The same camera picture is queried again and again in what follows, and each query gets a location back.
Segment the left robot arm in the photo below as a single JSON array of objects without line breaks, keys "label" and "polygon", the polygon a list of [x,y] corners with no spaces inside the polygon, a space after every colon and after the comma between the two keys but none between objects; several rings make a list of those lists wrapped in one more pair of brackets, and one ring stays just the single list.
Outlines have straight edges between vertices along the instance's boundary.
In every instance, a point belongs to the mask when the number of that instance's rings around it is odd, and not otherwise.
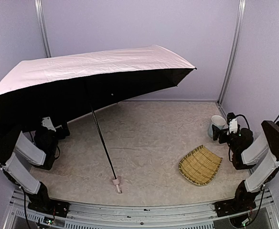
[{"label": "left robot arm", "polygon": [[61,155],[59,140],[69,134],[67,128],[54,128],[51,124],[42,124],[30,138],[25,136],[20,126],[0,133],[0,169],[29,198],[25,207],[58,216],[67,213],[70,204],[51,199],[46,185],[30,174],[19,157],[36,168],[50,170]]}]

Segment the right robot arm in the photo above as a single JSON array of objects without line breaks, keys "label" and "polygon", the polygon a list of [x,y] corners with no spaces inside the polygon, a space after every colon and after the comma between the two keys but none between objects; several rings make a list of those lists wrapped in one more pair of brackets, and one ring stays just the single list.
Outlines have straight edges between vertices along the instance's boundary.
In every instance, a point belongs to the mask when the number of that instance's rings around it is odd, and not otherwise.
[{"label": "right robot arm", "polygon": [[240,128],[236,119],[230,122],[227,129],[212,125],[213,140],[228,144],[235,169],[255,168],[238,185],[234,198],[215,203],[219,217],[255,208],[256,196],[279,171],[279,121],[264,120],[261,126],[263,132],[254,138],[252,131]]}]

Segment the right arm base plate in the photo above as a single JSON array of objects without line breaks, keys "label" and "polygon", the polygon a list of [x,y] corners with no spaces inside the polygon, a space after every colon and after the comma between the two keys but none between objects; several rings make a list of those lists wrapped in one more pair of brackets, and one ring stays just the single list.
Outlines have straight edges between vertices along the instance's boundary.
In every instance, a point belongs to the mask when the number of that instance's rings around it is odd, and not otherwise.
[{"label": "right arm base plate", "polygon": [[229,216],[240,212],[248,211],[250,208],[256,208],[255,202],[237,203],[234,199],[215,202],[215,210],[218,217]]}]

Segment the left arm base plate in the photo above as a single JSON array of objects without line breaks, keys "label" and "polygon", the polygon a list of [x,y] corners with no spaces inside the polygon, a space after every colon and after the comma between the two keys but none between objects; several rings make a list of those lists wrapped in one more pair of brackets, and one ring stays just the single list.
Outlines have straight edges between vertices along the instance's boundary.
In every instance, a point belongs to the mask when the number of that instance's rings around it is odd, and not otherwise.
[{"label": "left arm base plate", "polygon": [[28,209],[35,210],[37,212],[45,213],[48,215],[67,217],[70,203],[60,200],[50,199],[50,203],[42,205],[42,203],[29,202]]}]

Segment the pink and black folding umbrella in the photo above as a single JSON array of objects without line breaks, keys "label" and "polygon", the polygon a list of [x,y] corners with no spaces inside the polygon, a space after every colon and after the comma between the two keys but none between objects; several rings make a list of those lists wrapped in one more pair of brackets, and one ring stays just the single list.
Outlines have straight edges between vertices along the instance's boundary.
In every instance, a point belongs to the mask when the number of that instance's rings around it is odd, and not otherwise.
[{"label": "pink and black folding umbrella", "polygon": [[195,67],[158,45],[21,61],[0,81],[0,133],[27,138],[140,95],[176,87]]}]

